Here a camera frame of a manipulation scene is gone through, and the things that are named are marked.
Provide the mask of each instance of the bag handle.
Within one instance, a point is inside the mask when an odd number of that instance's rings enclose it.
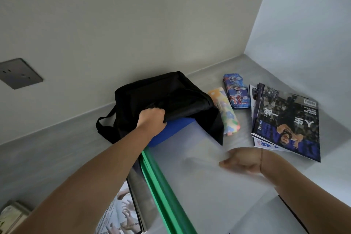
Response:
[[[118,142],[121,139],[120,134],[114,127],[103,126],[99,121],[103,120],[104,118],[112,117],[112,115],[115,113],[116,105],[112,108],[106,117],[99,117],[98,121],[96,121],[96,129],[98,130],[98,133],[112,144]]]

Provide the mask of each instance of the gray countertop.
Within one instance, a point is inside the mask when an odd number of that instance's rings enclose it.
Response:
[[[279,90],[293,92],[245,55],[189,74],[188,78],[207,92],[223,85],[222,78],[225,73],[234,72],[243,77],[246,85],[262,82]],[[80,166],[110,146],[110,143],[97,133],[95,122],[98,117],[107,115],[112,107],[113,105],[108,105],[1,145],[0,205],[13,199],[35,207]],[[240,130],[232,136],[226,136],[223,147],[231,149],[252,146],[250,110],[235,110],[235,114],[241,126]],[[316,183],[323,184],[318,180],[321,178],[321,170],[330,177],[350,181],[350,175],[346,171],[351,168],[348,161],[351,146],[347,146],[351,138],[350,131],[320,111],[320,133],[321,164],[291,152],[279,154]],[[148,232],[167,233],[146,183],[137,174],[132,173],[130,176]],[[336,195],[340,194],[337,197],[347,203],[347,200],[342,199],[343,193],[330,191]],[[257,230],[259,233],[301,232],[301,226],[279,200],[274,189],[262,197],[231,233],[253,233]]]

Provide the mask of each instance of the transparent plastic folder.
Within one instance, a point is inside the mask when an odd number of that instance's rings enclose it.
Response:
[[[197,122],[144,150],[143,173],[170,233],[227,234],[271,187],[218,167],[227,157]]]

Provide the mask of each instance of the outlet plate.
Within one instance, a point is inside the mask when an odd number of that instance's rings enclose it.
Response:
[[[12,89],[19,89],[43,81],[42,77],[21,58],[0,63],[0,80]]]

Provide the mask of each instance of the person on magazine cover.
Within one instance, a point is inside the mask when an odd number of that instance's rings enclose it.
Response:
[[[118,190],[142,150],[165,128],[164,114],[159,108],[143,110],[132,132],[80,167],[12,234],[93,233],[106,209],[118,198]],[[269,150],[244,147],[232,149],[229,154],[219,166],[263,174],[309,234],[351,233],[351,207],[309,180],[281,156]],[[128,223],[130,213],[127,210],[124,213]]]
[[[276,121],[277,121],[277,133],[280,134],[278,139],[278,145],[285,147],[291,141],[294,141],[294,147],[297,149],[299,147],[299,142],[302,141],[304,136],[302,134],[295,134],[295,100],[297,96],[293,95],[288,97],[286,109],[281,112]]]

